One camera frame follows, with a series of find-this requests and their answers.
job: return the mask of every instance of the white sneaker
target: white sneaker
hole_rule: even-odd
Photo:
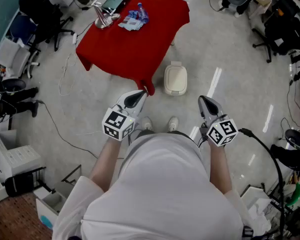
[[[147,116],[141,119],[141,126],[143,130],[153,129],[151,119]]]
[[[239,13],[236,12],[236,13],[234,14],[234,17],[239,18],[241,15],[242,15],[242,14],[239,14]]]
[[[219,2],[218,2],[218,4],[219,4],[219,9],[221,9],[223,6],[222,6],[222,0],[220,0]],[[220,10],[220,12],[224,12],[226,10],[226,8],[223,8],[222,10]]]
[[[176,131],[179,127],[179,119],[176,116],[171,117],[169,120],[169,132]]]

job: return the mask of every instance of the white container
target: white container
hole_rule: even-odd
[[[171,61],[164,71],[164,91],[168,95],[183,95],[187,91],[187,70],[179,61]]]

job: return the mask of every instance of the plastic bottle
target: plastic bottle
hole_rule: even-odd
[[[139,21],[143,22],[144,24],[149,22],[149,16],[148,13],[146,12],[145,8],[142,7],[142,3],[138,3],[138,16],[139,16]]]

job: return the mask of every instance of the floor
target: floor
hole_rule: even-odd
[[[270,147],[278,143],[282,147],[286,142],[277,141],[282,130],[280,121],[283,117],[292,123],[287,106],[287,92],[290,81],[288,56],[273,57],[272,63],[266,63],[264,48],[254,49],[253,43],[260,39],[251,31],[248,17],[235,18],[233,12],[215,12],[209,6],[209,0],[186,0],[190,9],[190,23],[183,26],[175,37],[160,67],[153,76],[156,90],[147,98],[140,117],[149,116],[157,132],[167,130],[171,116],[180,121],[179,130],[189,134],[194,126],[200,126],[198,97],[207,95],[216,68],[222,69],[219,82],[213,94],[223,107],[223,111],[234,119],[238,128],[251,129]],[[218,9],[219,0],[211,0]],[[93,9],[81,11],[73,3],[67,15],[74,21],[67,25],[77,33],[96,18]],[[60,97],[58,82],[63,73],[65,60],[74,51],[71,36],[63,36],[61,49],[53,51],[53,44],[42,44],[38,61],[40,66],[33,70],[29,87],[38,86],[38,99],[43,100],[54,118],[60,134],[76,146],[88,149],[99,155],[107,137],[97,132],[90,135],[76,135],[101,130],[105,111],[117,98],[137,88],[129,79],[103,72],[97,67],[86,71],[77,59],[75,66],[69,66],[62,85]],[[163,91],[163,73],[170,61],[181,61],[188,73],[188,90],[183,96],[168,96]],[[300,124],[300,110],[293,102],[295,86],[289,93],[289,104],[294,120]],[[296,100],[300,104],[300,81],[297,84]],[[270,106],[273,105],[267,131],[263,131]],[[75,149],[62,141],[44,106],[40,106],[36,118],[30,113],[18,114],[13,118],[12,127],[18,129],[20,144],[30,144],[42,156],[46,164],[45,180],[50,187],[60,181],[78,164],[82,164],[82,174],[88,175],[96,159],[88,152]],[[201,146],[205,164],[209,166],[209,147]],[[120,151],[123,157],[128,147],[124,140]],[[265,150],[253,139],[239,134],[225,148],[232,182],[241,193],[248,184],[265,183],[270,189],[277,180],[273,162]],[[117,169],[122,160],[118,160]],[[289,169],[280,165],[283,175]]]

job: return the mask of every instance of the black chair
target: black chair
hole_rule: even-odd
[[[45,41],[50,42],[54,38],[54,50],[58,50],[58,35],[62,32],[69,32],[73,35],[75,32],[68,29],[63,29],[63,26],[68,21],[73,21],[74,18],[68,17],[62,19],[63,13],[59,6],[52,4],[49,0],[19,0],[20,11],[28,15],[35,24],[35,39],[31,47]]]
[[[272,61],[271,50],[274,56],[286,55],[291,50],[300,50],[300,20],[295,17],[300,9],[292,0],[279,0],[272,10],[273,14],[264,23],[265,36],[257,29],[252,29],[263,40],[262,43],[253,44],[252,47],[267,47],[267,63]],[[278,46],[275,41],[279,39],[282,39],[283,43]]]

